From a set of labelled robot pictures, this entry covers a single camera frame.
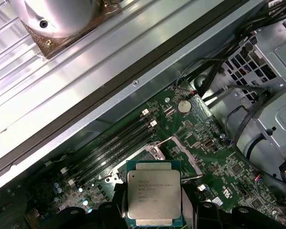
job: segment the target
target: small electronic component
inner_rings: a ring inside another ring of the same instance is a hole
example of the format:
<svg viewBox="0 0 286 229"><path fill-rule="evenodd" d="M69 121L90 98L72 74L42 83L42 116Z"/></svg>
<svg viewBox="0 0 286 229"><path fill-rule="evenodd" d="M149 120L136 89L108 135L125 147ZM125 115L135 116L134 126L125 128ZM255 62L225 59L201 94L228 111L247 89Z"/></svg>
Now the small electronic component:
<svg viewBox="0 0 286 229"><path fill-rule="evenodd" d="M148 109L144 109L144 110L142 111L142 115L143 115L143 116L147 115L148 113L149 113L149 110L148 110Z"/></svg>
<svg viewBox="0 0 286 229"><path fill-rule="evenodd" d="M157 121L156 121L156 120L153 120L153 121L150 123L150 126L151 126L151 127L154 127L155 125L157 125Z"/></svg>
<svg viewBox="0 0 286 229"><path fill-rule="evenodd" d="M88 201L87 199L85 199L85 200L82 202L82 204L83 204L84 206L87 206L87 205L89 204L89 201Z"/></svg>
<svg viewBox="0 0 286 229"><path fill-rule="evenodd" d="M199 186L197 187L197 189L202 192L202 191L205 191L205 190L206 190L206 186L205 186L205 185L199 185Z"/></svg>
<svg viewBox="0 0 286 229"><path fill-rule="evenodd" d="M205 146L206 148L209 148L209 147L212 146L213 144L214 144L214 140L212 140L212 139L206 140L206 141L204 142L204 146Z"/></svg>
<svg viewBox="0 0 286 229"><path fill-rule="evenodd" d="M61 187L57 188L57 189L56 189L56 192L57 192L57 193L62 193L62 188L61 188Z"/></svg>
<svg viewBox="0 0 286 229"><path fill-rule="evenodd" d="M231 169L235 175L242 171L242 167L239 164L232 166Z"/></svg>
<svg viewBox="0 0 286 229"><path fill-rule="evenodd" d="M178 111L182 114L189 113L192 109L192 104L187 100L182 100L178 103Z"/></svg>
<svg viewBox="0 0 286 229"><path fill-rule="evenodd" d="M255 209L258 209L260 206L262 206L263 204L261 203L260 200L256 199L251 203L252 207Z"/></svg>

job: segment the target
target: perforated metal panel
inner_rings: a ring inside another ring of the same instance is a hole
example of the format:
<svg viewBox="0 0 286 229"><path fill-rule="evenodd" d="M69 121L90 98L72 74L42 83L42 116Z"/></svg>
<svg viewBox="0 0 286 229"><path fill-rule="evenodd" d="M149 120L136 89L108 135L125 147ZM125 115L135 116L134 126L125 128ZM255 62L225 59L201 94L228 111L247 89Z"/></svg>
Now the perforated metal panel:
<svg viewBox="0 0 286 229"><path fill-rule="evenodd" d="M263 55L255 47L256 39L245 42L229 60L225 62L226 74L237 85L263 86L271 84L277 77L275 71L267 64ZM242 90L247 99L254 103L255 92Z"/></svg>

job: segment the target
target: integrated circuit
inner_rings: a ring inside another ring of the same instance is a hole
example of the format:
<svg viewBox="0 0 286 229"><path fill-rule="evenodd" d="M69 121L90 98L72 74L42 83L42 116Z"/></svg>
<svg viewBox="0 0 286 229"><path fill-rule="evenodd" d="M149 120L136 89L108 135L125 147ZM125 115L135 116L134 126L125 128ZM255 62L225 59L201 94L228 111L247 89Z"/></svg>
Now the integrated circuit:
<svg viewBox="0 0 286 229"><path fill-rule="evenodd" d="M242 171L242 167L239 164L232 166L231 169L235 175Z"/></svg>
<svg viewBox="0 0 286 229"><path fill-rule="evenodd" d="M251 203L252 207L255 209L260 208L263 204L260 200L256 199Z"/></svg>

